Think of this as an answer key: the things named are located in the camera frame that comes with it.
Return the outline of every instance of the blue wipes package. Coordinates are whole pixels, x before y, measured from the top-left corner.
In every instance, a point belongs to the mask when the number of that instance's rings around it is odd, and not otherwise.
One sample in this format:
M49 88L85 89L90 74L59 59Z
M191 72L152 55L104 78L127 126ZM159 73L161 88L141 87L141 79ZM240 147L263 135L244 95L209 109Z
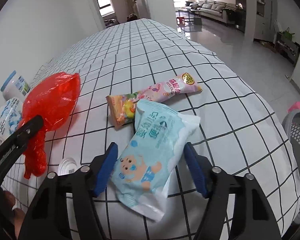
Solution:
M118 199L136 212L160 221L165 213L169 176L180 160L188 136L199 123L198 116L140 100L135 115L136 133L111 176Z

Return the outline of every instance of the pink snack package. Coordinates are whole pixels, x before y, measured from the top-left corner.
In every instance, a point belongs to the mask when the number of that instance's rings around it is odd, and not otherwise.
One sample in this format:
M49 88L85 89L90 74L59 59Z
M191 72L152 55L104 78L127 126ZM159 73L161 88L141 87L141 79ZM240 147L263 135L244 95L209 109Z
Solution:
M110 107L111 116L114 119L114 125L118 128L133 120L136 103L140 99L161 103L176 94L197 91L202 91L198 83L194 81L189 73L182 73L167 82L151 85L141 91L132 94L107 96L106 99Z

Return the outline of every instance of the screw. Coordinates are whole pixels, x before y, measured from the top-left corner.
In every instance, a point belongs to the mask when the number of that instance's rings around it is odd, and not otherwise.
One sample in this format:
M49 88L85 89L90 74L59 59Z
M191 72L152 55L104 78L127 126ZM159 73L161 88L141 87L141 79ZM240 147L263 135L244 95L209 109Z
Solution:
M220 168L220 167L213 167L212 168L212 171L214 172L214 173L220 173L221 171L222 171L222 169Z
M55 176L56 176L56 173L52 171L48 174L47 177L48 177L48 179L53 179Z
M253 174L251 174L251 173L247 173L245 176L246 176L246 178L249 179L249 180L253 180L253 179L254 179L254 176L253 176Z
M82 166L82 167L80 168L80 171L81 171L81 172L88 172L88 171L90 171L90 167L89 167L89 166Z

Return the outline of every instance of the blue bottle cap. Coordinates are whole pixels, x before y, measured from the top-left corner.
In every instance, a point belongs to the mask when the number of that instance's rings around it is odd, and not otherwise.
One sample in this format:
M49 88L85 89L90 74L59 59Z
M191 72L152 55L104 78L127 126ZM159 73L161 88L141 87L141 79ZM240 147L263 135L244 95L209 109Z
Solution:
M6 86L8 85L9 81L11 80L11 78L13 78L13 76L16 74L17 72L14 70L11 75L7 78L7 80L3 83L2 87L0 88L0 91L3 92L6 88Z

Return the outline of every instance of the white plastic bag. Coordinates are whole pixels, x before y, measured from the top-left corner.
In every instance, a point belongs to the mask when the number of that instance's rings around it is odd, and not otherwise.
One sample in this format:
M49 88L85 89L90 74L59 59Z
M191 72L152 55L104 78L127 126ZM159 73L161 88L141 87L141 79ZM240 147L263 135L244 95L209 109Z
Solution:
M18 127L22 118L22 102L11 98L0 107L0 140L5 141Z
M117 160L111 176L118 199L155 221L166 212L170 174L200 117L180 114L166 105L140 100L137 132Z

